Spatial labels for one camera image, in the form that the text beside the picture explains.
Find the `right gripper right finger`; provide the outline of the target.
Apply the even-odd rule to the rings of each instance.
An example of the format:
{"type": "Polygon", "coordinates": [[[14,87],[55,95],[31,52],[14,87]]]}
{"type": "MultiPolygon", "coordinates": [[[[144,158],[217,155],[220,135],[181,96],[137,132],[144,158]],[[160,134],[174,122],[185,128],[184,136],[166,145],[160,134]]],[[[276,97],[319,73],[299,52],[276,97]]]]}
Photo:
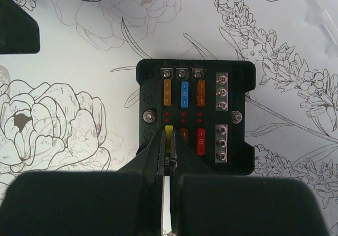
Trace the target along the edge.
{"type": "Polygon", "coordinates": [[[176,235],[328,235],[315,196],[287,178],[215,173],[177,130],[170,212],[176,235]]]}

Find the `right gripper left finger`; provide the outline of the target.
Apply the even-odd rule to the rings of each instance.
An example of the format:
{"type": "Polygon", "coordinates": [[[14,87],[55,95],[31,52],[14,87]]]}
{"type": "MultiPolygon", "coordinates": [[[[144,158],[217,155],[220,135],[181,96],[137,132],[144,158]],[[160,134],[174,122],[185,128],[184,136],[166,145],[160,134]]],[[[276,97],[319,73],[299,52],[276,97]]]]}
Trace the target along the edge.
{"type": "Polygon", "coordinates": [[[1,235],[161,235],[166,133],[115,172],[29,172],[9,186],[1,235]]]}

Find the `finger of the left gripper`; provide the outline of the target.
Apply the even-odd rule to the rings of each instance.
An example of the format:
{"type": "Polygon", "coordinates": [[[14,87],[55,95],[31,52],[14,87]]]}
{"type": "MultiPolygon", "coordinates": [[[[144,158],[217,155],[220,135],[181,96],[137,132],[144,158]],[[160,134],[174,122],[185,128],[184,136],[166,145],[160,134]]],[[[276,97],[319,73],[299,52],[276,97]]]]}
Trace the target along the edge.
{"type": "Polygon", "coordinates": [[[36,54],[40,31],[36,20],[13,0],[1,0],[1,54],[36,54]]]}

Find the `red blade fuse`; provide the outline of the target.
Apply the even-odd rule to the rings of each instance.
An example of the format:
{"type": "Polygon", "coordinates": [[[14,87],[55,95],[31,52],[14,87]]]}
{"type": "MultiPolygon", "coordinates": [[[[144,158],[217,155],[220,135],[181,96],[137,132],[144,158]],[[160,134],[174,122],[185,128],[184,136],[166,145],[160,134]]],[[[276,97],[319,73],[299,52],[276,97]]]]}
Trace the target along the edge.
{"type": "Polygon", "coordinates": [[[203,128],[197,130],[196,152],[199,156],[205,155],[205,129],[203,128]]]}

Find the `orange blade fuse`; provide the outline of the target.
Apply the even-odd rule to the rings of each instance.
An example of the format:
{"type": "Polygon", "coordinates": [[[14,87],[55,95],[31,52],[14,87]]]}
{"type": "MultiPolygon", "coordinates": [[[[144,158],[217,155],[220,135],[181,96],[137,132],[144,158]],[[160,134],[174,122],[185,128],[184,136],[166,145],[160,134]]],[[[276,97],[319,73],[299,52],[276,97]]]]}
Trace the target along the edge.
{"type": "Polygon", "coordinates": [[[186,128],[181,128],[181,135],[183,136],[186,143],[188,143],[188,130],[186,128]]]}

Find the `yellow blade fuse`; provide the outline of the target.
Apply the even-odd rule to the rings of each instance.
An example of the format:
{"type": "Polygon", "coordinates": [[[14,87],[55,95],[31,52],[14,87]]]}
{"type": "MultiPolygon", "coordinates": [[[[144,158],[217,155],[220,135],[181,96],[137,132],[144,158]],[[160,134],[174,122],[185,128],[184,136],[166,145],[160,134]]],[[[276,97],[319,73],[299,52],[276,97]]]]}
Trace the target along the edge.
{"type": "Polygon", "coordinates": [[[172,125],[166,125],[164,126],[164,130],[166,133],[166,139],[165,139],[165,153],[170,154],[171,153],[171,143],[172,143],[172,132],[173,132],[173,126],[172,125]]]}

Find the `black fuse box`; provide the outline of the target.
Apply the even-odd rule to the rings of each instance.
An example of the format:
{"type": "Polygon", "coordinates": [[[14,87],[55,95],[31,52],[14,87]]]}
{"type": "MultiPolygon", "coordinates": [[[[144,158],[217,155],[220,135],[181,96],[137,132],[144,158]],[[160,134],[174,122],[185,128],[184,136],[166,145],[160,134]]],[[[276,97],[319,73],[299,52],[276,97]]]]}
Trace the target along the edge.
{"type": "Polygon", "coordinates": [[[254,148],[245,142],[245,96],[256,86],[249,61],[143,59],[139,84],[139,149],[159,129],[188,130],[187,145],[211,169],[249,175],[254,148]],[[196,152],[198,128],[205,129],[205,155],[196,152]]]}

